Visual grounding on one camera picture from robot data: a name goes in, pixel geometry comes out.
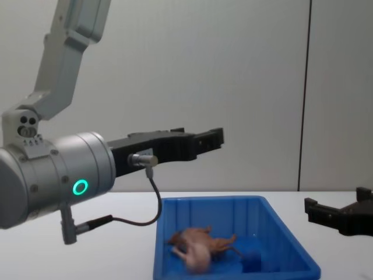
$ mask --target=blue plastic tray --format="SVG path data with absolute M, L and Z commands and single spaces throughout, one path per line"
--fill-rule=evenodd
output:
M 167 240 L 188 227 L 212 227 L 213 237 L 229 238 L 243 254 L 257 252 L 261 267 L 243 273 L 239 256 L 233 251 L 212 264 L 204 275 L 190 275 L 182 261 L 171 252 Z M 321 270 L 291 234 L 264 197 L 164 198 L 157 223 L 154 280 L 316 280 Z

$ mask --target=white table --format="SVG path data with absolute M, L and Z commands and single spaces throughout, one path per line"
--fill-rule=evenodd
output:
M 163 197 L 262 195 L 320 265 L 323 280 L 373 280 L 373 237 L 345 237 L 307 221 L 304 198 L 343 207 L 354 192 L 164 192 Z M 136 221 L 156 211 L 152 193 L 109 193 L 73 207 L 76 223 L 113 214 Z M 0 279 L 152 280 L 156 225 L 112 222 L 63 244 L 59 212 L 0 231 Z

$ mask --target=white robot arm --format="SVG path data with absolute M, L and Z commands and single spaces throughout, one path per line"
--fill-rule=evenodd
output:
M 194 160 L 221 147 L 223 130 L 187 134 L 184 129 L 135 133 L 106 143 L 95 132 L 45 140 L 41 120 L 71 104 L 84 50 L 100 41 L 110 0 L 59 0 L 51 32 L 44 38 L 34 92 L 2 115 L 0 148 L 0 229 L 61 211 L 65 244 L 111 221 L 145 226 L 159 217 L 161 201 L 152 180 L 158 163 Z M 159 199 L 147 223 L 106 216 L 75 226 L 71 206 L 108 192 L 116 177 L 146 169 Z
M 34 92 L 2 115 L 4 145 L 16 145 L 29 159 L 48 154 L 38 123 L 71 104 L 84 50 L 101 40 L 109 6 L 110 0 L 58 1 Z

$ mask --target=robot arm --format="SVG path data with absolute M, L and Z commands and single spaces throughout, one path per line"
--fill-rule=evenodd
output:
M 160 203 L 153 166 L 194 160 L 224 142 L 221 128 L 202 134 L 184 129 L 136 133 L 109 143 L 95 132 L 53 141 L 38 133 L 39 121 L 71 104 L 83 52 L 100 41 L 109 5 L 110 0 L 58 1 L 34 92 L 2 115 L 0 229 L 61 211 L 64 241 L 72 244 L 77 235 L 107 222 L 131 223 L 107 216 L 75 226 L 71 206 L 105 194 L 116 177 L 143 168 Z
M 304 209 L 309 222 L 337 229 L 341 235 L 373 236 L 373 193 L 368 188 L 357 187 L 356 200 L 346 207 L 337 209 L 306 198 Z
M 110 0 L 58 1 L 34 92 L 2 115 L 4 145 L 16 145 L 31 159 L 48 154 L 38 123 L 71 104 L 83 53 L 100 41 L 109 6 Z

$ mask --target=screw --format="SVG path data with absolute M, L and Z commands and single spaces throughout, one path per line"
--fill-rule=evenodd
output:
M 37 193 L 38 190 L 39 190 L 38 185 L 31 185 L 31 187 L 30 187 L 30 191 L 31 191 L 32 193 Z
M 20 156 L 18 159 L 19 159 L 20 162 L 26 162 L 27 161 L 27 157 L 25 157 L 25 156 Z
M 61 181 L 62 181 L 64 184 L 66 184 L 66 183 L 69 181 L 69 177 L 68 177 L 68 176 L 63 176 L 63 177 L 61 178 Z

